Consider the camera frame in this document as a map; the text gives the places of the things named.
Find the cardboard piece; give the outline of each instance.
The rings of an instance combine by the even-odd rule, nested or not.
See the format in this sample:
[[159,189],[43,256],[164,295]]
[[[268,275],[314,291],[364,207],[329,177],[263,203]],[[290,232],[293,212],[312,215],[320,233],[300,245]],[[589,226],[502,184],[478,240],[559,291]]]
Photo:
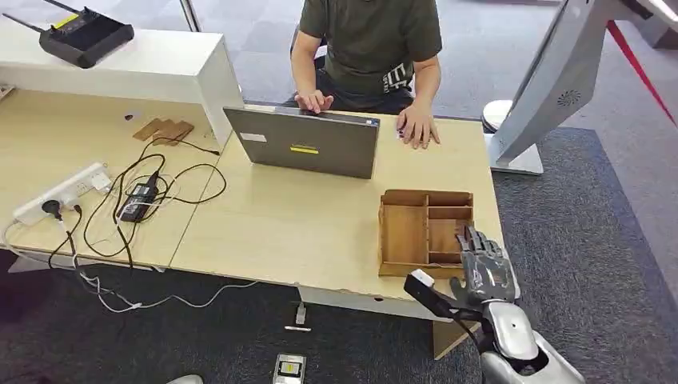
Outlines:
[[[178,122],[178,126],[183,127],[183,133],[180,134],[178,137],[176,137],[177,140],[183,140],[186,136],[188,136],[191,131],[193,130],[193,126],[189,124],[188,122]],[[179,143],[179,141],[167,141],[166,145],[168,146],[176,146]]]
[[168,139],[184,138],[191,130],[193,130],[193,126],[190,125],[188,122],[174,123],[171,120],[168,121],[171,122],[171,124],[165,124],[161,130],[159,130],[153,135],[154,146],[160,146],[163,144],[170,146],[172,145],[171,143],[177,142],[174,140],[165,140],[163,138]]
[[473,225],[468,192],[387,190],[379,209],[379,275],[421,268],[433,278],[463,278],[456,236],[467,225]]
[[162,129],[162,127],[168,121],[169,120],[163,122],[159,118],[154,118],[153,120],[151,120],[151,122],[143,126],[143,128],[141,128],[136,134],[132,135],[132,137],[144,142],[146,139],[153,136],[154,133]]

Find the man's right hand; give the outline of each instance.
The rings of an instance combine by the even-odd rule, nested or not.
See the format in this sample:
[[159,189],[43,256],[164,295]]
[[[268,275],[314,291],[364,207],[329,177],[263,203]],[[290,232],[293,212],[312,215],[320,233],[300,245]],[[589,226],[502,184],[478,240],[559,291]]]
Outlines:
[[299,91],[297,96],[294,96],[294,101],[299,104],[299,108],[303,110],[311,110],[316,114],[324,110],[328,110],[329,106],[334,101],[334,96],[324,96],[319,90],[312,92]]

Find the man's arm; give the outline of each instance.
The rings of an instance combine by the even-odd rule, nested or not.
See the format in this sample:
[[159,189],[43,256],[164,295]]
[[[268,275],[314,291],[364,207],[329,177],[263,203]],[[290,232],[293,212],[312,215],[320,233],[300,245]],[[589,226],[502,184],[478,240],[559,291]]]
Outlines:
[[316,89],[316,67],[313,61],[320,42],[319,38],[299,30],[292,49],[292,75],[297,85],[297,96],[294,100],[300,108],[317,114],[329,109],[334,101],[332,96],[326,97]]
[[441,84],[441,65],[437,55],[423,62],[414,62],[414,75],[416,96],[412,105],[398,115],[397,126],[405,124],[405,144],[411,142],[413,148],[421,144],[426,149],[431,138],[441,143],[431,112],[433,99]]

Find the olive green t-shirt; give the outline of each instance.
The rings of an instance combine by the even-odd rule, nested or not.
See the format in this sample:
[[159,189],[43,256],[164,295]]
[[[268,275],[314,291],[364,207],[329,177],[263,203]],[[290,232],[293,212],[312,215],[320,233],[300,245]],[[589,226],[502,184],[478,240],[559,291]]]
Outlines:
[[305,0],[299,30],[326,38],[327,74],[356,94],[408,86],[413,62],[442,49],[435,0]]

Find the gray laptop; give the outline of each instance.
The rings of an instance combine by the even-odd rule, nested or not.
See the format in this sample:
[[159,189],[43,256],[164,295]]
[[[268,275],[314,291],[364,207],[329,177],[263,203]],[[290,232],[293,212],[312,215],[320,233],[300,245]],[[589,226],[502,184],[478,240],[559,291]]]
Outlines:
[[224,108],[224,113],[252,162],[372,178],[379,119],[297,108]]

